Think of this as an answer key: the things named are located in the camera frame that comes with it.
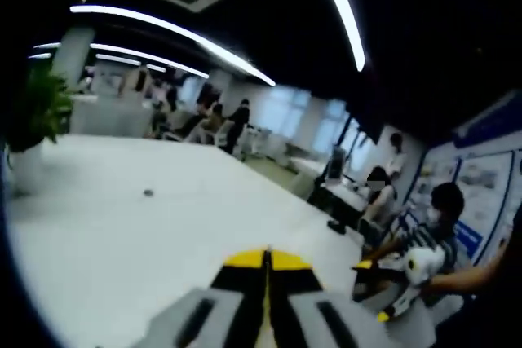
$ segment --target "ceiling light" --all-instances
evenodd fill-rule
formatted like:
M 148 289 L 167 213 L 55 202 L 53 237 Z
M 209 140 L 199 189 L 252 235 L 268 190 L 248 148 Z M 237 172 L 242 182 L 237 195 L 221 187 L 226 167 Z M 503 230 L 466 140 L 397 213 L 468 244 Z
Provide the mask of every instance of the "ceiling light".
M 48 44 L 41 44 L 41 45 L 33 46 L 33 48 L 38 48 L 38 49 L 51 49 L 51 48 L 57 48 L 58 46 L 60 46 L 60 43 L 59 43 L 59 42 L 50 42 L 50 43 L 48 43 Z
M 209 78 L 208 74 L 202 73 L 201 71 L 197 71 L 194 68 L 190 68 L 190 67 L 187 67 L 186 65 L 182 65 L 180 63 L 176 63 L 174 61 L 170 61 L 167 59 L 163 59 L 161 57 L 149 55 L 147 53 L 133 51 L 132 49 L 126 49 L 126 48 L 121 48 L 119 46 L 112 46 L 112 45 L 105 45 L 105 44 L 91 44 L 91 48 L 98 49 L 101 51 L 112 51 L 112 52 L 125 53 L 127 55 L 136 56 L 136 57 L 143 57 L 144 59 L 156 61 L 157 63 L 166 64 L 172 68 L 182 69 L 184 71 L 187 71 L 188 73 L 193 73 L 194 75 L 198 75 L 199 77 L 204 77 L 205 79 Z
M 168 29 L 171 32 L 181 34 L 182 36 L 189 38 L 198 44 L 205 47 L 208 51 L 211 51 L 219 58 L 223 59 L 227 63 L 241 69 L 242 71 L 249 73 L 252 76 L 258 77 L 259 79 L 265 81 L 268 85 L 274 86 L 276 83 L 267 77 L 264 73 L 261 73 L 258 69 L 254 68 L 251 64 L 243 60 L 241 57 L 234 55 L 232 52 L 227 51 L 214 44 L 213 42 L 207 40 L 206 38 L 199 36 L 187 29 L 184 29 L 177 24 L 172 24 L 165 20 L 160 20 L 154 16 L 142 14 L 141 12 L 126 10 L 124 8 L 118 7 L 107 7 L 107 6 L 96 6 L 96 5 L 81 5 L 81 6 L 71 6 L 71 12 L 79 13 L 79 12 L 93 12 L 97 14 L 110 14 L 110 15 L 119 15 L 125 16 L 127 18 L 132 18 L 134 20 L 141 20 L 143 22 L 154 24 L 164 29 Z
M 335 6 L 341 19 L 343 20 L 344 28 L 352 46 L 353 57 L 356 61 L 357 71 L 361 71 L 365 66 L 365 52 L 362 48 L 361 36 L 357 29 L 356 19 L 353 15 L 352 8 L 348 0 L 334 0 Z
M 38 55 L 32 55 L 28 57 L 28 59 L 49 59 L 51 57 L 51 53 L 39 53 Z
M 159 71 L 160 73 L 166 73 L 166 68 L 158 67 L 157 65 L 147 64 L 147 68 L 153 69 L 154 71 Z
M 96 59 L 100 60 L 110 60 L 110 61 L 117 61 L 118 63 L 126 63 L 126 64 L 132 64 L 140 66 L 141 62 L 138 60 L 132 60 L 132 59 L 125 59 L 124 57 L 117 57 L 117 56 L 111 56 L 111 55 L 96 55 Z

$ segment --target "potted plant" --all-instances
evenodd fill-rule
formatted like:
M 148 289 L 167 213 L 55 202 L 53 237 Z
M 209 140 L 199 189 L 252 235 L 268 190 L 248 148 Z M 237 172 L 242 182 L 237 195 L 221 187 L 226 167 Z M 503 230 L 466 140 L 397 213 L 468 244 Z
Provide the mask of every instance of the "potted plant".
M 6 142 L 15 188 L 34 193 L 42 184 L 42 141 L 56 143 L 64 114 L 72 109 L 66 82 L 49 64 L 35 64 L 12 106 Z

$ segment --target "black ceiling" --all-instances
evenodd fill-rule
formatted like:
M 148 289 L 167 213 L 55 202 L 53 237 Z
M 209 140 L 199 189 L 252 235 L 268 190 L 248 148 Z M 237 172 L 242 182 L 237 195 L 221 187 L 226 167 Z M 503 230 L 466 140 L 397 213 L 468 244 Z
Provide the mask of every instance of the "black ceiling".
M 366 53 L 362 73 L 332 0 L 222 0 L 200 14 L 162 0 L 88 3 L 184 26 L 276 83 L 344 98 L 361 124 L 391 122 L 428 142 L 520 86 L 520 0 L 350 0 Z M 214 60 L 189 40 L 121 17 L 70 16 L 43 30 L 41 39 L 56 39 L 76 22 L 95 24 L 97 42 L 203 71 L 213 67 Z

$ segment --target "striped shirt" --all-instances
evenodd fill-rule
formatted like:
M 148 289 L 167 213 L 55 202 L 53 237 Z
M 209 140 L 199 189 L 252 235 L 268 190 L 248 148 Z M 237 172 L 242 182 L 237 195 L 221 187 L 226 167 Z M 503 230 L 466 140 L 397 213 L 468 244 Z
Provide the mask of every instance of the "striped shirt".
M 430 227 L 427 224 L 419 224 L 411 232 L 401 236 L 405 245 L 404 255 L 411 248 L 432 248 L 439 245 L 445 252 L 444 265 L 441 272 L 453 270 L 455 261 L 457 260 L 457 245 L 453 236 L 453 230 L 449 230 L 449 234 L 444 235 L 440 227 Z

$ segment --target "window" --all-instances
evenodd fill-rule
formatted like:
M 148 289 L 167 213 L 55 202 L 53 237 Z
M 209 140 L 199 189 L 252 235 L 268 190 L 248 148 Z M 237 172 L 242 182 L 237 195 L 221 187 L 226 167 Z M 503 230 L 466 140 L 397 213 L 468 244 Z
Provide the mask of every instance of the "window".
M 339 136 L 343 132 L 348 117 L 349 115 L 345 110 L 343 101 L 329 101 L 325 108 L 324 118 L 317 130 L 313 149 L 322 154 L 330 154 L 332 147 L 337 143 Z M 352 149 L 350 167 L 348 169 L 350 171 L 360 171 L 369 151 L 374 147 L 374 143 L 364 132 L 359 132 L 359 122 L 352 118 L 341 142 L 341 147 L 347 153 Z
M 310 93 L 308 91 L 286 86 L 272 87 L 261 108 L 261 113 L 256 121 L 257 126 L 292 139 L 309 101 Z
M 329 154 L 343 132 L 347 120 L 346 104 L 337 99 L 330 100 L 326 104 L 325 115 L 317 130 L 312 148 L 321 154 Z

